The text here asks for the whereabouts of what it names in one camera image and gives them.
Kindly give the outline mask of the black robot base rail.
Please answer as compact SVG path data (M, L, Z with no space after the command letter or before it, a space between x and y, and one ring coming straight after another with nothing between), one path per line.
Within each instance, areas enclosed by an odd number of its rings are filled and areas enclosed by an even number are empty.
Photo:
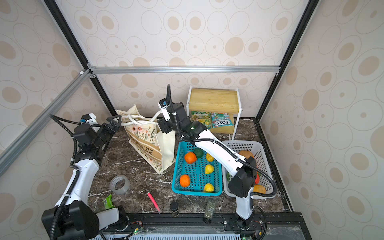
M235 214L215 213L211 223L204 214L128 214L128 224L105 229L97 240L310 240L300 213L255 212L247 227Z

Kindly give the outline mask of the cream canvas grocery bag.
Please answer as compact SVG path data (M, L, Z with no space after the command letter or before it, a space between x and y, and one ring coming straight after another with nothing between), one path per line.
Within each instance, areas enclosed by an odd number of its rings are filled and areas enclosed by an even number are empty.
M144 158L144 160L161 174L174 162L175 132L168 134L160 130L158 111L152 118L142 116L137 106L128 111L116 111L122 116L122 127L129 135L129 143Z

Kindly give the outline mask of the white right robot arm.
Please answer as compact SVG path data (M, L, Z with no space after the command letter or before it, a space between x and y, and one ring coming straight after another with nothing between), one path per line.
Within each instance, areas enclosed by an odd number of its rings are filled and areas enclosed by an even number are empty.
M229 189L236 196L238 220L249 224L253 218L254 208L252 196L266 198L274 197L277 193L275 181L265 172L257 168L257 162L252 157L244 157L219 141L202 123L191 122L184 105L174 103L170 86L166 98L159 101L163 118L158 121L163 133L176 132L181 142L186 142L201 148L216 159L233 177ZM253 191L257 174L264 176L273 187L270 194Z

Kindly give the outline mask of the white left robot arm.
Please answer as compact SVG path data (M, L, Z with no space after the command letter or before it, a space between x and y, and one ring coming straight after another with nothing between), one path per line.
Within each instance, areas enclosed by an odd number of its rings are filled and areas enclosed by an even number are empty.
M126 222L122 207L113 207L96 214L88 206L92 182L98 172L108 145L122 124L122 117L108 117L98 124L93 114L83 115L73 131L67 120L50 115L74 142L70 168L73 171L65 192L52 209L44 211L42 223L51 240L89 240L103 230Z

